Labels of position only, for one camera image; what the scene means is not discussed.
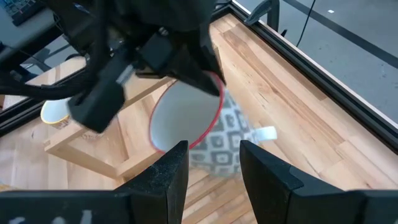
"metal frame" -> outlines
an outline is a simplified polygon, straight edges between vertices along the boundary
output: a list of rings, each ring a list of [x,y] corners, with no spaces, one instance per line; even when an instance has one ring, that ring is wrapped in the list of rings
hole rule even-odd
[[[247,26],[251,26],[258,22],[261,17],[267,14],[267,24],[276,32],[279,29],[279,11],[280,3],[279,0],[263,0],[245,19],[244,23]]]
[[[61,35],[62,32],[54,23],[54,25],[40,35],[39,38],[35,38],[28,45],[11,53],[8,58],[2,59],[0,68],[5,72],[13,70],[14,67],[20,65],[29,58],[28,54],[36,54]]]
[[[225,5],[217,8],[212,17],[215,21],[227,14],[232,14],[242,23],[249,17],[249,14],[237,4],[230,1]],[[270,27],[275,26],[275,22],[268,23]],[[267,42],[275,51],[283,58],[290,62],[295,68],[299,69],[311,82],[319,89],[326,93],[334,102],[339,104],[354,119],[361,123],[365,128],[370,130],[377,138],[379,138],[393,152],[398,154],[398,130],[391,123],[383,119],[379,114],[366,106],[361,100],[357,99],[344,87],[335,82],[323,70],[314,65],[304,55],[296,51],[296,49],[282,40],[277,34],[269,30],[269,28],[256,22],[251,26],[247,26],[264,42]],[[80,72],[67,77],[73,78]],[[28,99],[7,109],[0,114],[0,136],[3,136],[13,129],[26,124],[27,122],[38,117],[40,113],[40,104],[42,102]]]

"gray floor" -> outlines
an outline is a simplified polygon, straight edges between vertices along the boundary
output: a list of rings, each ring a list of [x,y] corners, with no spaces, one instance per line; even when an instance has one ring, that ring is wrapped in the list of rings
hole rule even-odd
[[[253,10],[261,0],[238,0]],[[308,8],[312,0],[298,0]],[[314,11],[361,36],[383,50],[398,56],[398,1],[396,0],[316,0]],[[296,44],[307,15],[280,2],[279,31]],[[52,52],[66,44],[61,37],[47,48]],[[398,122],[398,69],[388,65],[310,18],[299,45],[308,56],[325,67],[363,98]],[[45,62],[58,65],[75,51],[70,47]],[[40,73],[37,67],[31,69]]]

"small cup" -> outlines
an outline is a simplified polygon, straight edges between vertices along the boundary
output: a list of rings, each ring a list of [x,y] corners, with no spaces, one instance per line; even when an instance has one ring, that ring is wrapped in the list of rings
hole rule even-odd
[[[240,173],[240,141],[257,144],[256,131],[222,81],[216,75],[212,77],[220,96],[211,96],[180,81],[169,86],[152,112],[149,139],[162,153],[179,141],[188,140],[191,167],[231,177]]]
[[[67,106],[69,98],[62,100],[47,100],[40,112],[40,117],[45,124],[49,124],[57,129],[62,129],[70,123],[70,115]],[[98,134],[94,131],[87,131],[81,136],[85,140],[95,140],[100,138],[103,133]]]

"wooden stool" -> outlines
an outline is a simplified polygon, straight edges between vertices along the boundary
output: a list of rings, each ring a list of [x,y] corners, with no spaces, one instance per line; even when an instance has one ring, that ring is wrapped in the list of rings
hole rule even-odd
[[[126,102],[122,108],[125,109],[133,103],[143,99],[154,90],[171,81],[171,78],[140,79],[133,76],[125,85]],[[111,166],[71,145],[69,143],[80,137],[87,131],[86,128],[75,122],[71,122],[65,128],[58,130],[44,142],[47,153],[55,155],[73,164],[82,166],[107,177],[118,179],[120,177],[134,177],[146,167],[155,162],[161,154],[149,151],[139,156],[129,158],[119,166]]]

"cable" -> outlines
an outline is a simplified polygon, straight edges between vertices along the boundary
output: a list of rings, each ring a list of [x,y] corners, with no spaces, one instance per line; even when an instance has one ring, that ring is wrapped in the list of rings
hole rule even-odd
[[[308,20],[309,20],[309,18],[310,18],[310,14],[311,14],[311,12],[312,12],[312,8],[313,8],[313,5],[315,4],[315,1],[316,1],[316,0],[313,0],[313,2],[312,2],[310,11],[308,12],[307,19],[305,20],[305,24],[304,24],[304,27],[303,27],[303,31],[301,32],[301,35],[300,35],[300,38],[299,38],[299,40],[298,40],[298,42],[297,42],[297,44],[296,44],[296,47],[299,46],[299,44],[300,44],[300,42],[301,42],[301,39],[303,38],[304,31],[305,31],[305,28],[307,27],[307,23],[308,23]]]
[[[8,47],[8,48],[12,49],[12,50],[19,51],[20,53],[23,53],[24,55],[33,58],[36,62],[42,64],[43,66],[48,67],[48,65],[46,65],[44,62],[40,61],[37,57],[35,57],[35,56],[33,56],[33,55],[31,55],[31,54],[29,54],[29,53],[27,53],[27,52],[25,52],[25,51],[23,51],[23,50],[21,50],[21,49],[17,49],[17,48],[15,48],[15,47],[11,47],[10,45],[7,45],[7,44],[5,44],[5,43],[3,43],[3,45],[4,45],[5,47]]]
[[[97,79],[97,73],[102,69],[109,57],[108,49],[108,0],[96,0],[96,25],[93,56],[88,62],[87,72],[59,86],[26,85],[8,74],[1,74],[7,86],[0,86],[0,93],[5,95],[23,95],[42,100],[59,100],[77,95],[90,89]]]

